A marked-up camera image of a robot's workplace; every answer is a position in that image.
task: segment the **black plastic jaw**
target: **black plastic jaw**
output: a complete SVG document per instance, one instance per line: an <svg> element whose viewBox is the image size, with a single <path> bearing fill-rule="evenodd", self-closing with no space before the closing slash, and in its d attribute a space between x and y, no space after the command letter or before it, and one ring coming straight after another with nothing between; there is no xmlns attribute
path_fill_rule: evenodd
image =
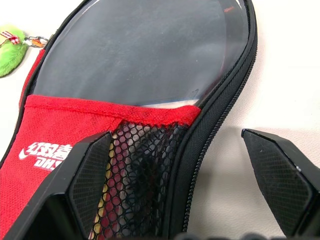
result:
<svg viewBox="0 0 320 240"><path fill-rule="evenodd" d="M109 160L110 133L78 142L42 182L5 240L88 239Z"/></svg>
<svg viewBox="0 0 320 240"><path fill-rule="evenodd" d="M286 236L320 236L320 169L289 140L244 129L259 188Z"/></svg>

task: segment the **zipper track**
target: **zipper track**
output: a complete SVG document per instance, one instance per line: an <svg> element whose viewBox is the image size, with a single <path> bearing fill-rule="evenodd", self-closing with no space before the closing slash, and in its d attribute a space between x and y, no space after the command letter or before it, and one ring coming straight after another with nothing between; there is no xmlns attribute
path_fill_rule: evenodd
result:
<svg viewBox="0 0 320 240"><path fill-rule="evenodd" d="M194 190L195 190L195 186L196 186L196 181L199 175L199 170L200 170L200 166L202 161L204 160L204 157L206 155L206 152L211 144L211 142L213 141L214 137L216 136L218 130L220 129L222 123L225 121L227 115L229 114L230 110L232 109L232 107L234 106L234 104L236 103L238 97L240 96L242 90L244 89L247 80L250 76L250 73L252 71L252 68L254 66L254 63L256 61L256 57L257 57L257 47L255 47L255 53L253 55L252 61L250 63L250 66L246 72L246 75L243 79L243 81L241 82L238 90L236 91L235 95L233 96L232 100L229 102L228 106L226 107L226 109L224 110L224 112L222 113L221 117L219 118L219 120L217 121L216 125L214 126L212 132L210 133L208 139L206 140L200 156L196 162L196 166L193 172L193 176L192 176L192 180L191 180L191 184L190 184L190 188L189 188L189 193L188 193L188 198L187 198L187 202L186 202L186 207L185 207L185 213L184 213L184 218L183 218L183 228L182 231L186 232L187 228L188 228L188 224L189 224L189 217L190 217L190 210L191 210L191 202L192 202L192 198L194 195Z"/></svg>

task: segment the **white logo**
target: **white logo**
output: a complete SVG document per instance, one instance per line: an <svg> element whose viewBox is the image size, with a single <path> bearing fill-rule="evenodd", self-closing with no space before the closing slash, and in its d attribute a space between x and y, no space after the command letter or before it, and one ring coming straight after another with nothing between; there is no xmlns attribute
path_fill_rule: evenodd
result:
<svg viewBox="0 0 320 240"><path fill-rule="evenodd" d="M26 151L23 148L19 153L20 160L28 156L34 156L36 157L34 167L52 171L66 159L72 146L70 144L58 145L48 142L34 142L27 148Z"/></svg>

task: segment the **keychain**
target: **keychain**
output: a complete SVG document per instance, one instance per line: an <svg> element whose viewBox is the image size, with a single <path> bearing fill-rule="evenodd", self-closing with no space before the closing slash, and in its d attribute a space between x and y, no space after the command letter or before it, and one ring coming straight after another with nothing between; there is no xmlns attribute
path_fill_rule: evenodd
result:
<svg viewBox="0 0 320 240"><path fill-rule="evenodd" d="M24 38L22 44L27 44L33 48L44 48L48 43L48 39L43 36L28 36Z"/></svg>
<svg viewBox="0 0 320 240"><path fill-rule="evenodd" d="M28 47L44 48L48 39L43 36L25 36L12 25L0 26L0 77L11 73L23 60Z"/></svg>

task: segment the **white surface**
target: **white surface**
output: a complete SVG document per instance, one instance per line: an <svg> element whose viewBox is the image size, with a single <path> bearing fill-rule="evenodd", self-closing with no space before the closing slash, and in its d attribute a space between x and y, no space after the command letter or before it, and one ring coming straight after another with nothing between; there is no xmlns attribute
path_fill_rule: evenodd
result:
<svg viewBox="0 0 320 240"><path fill-rule="evenodd" d="M80 0L2 1L0 25L49 38ZM255 180L240 137L253 128L290 139L320 166L320 33L318 0L253 0L258 55L240 98L214 139L195 188L189 232L202 237L267 237L281 230ZM0 78L0 156L10 142L25 78L38 54L29 49L10 76Z"/></svg>

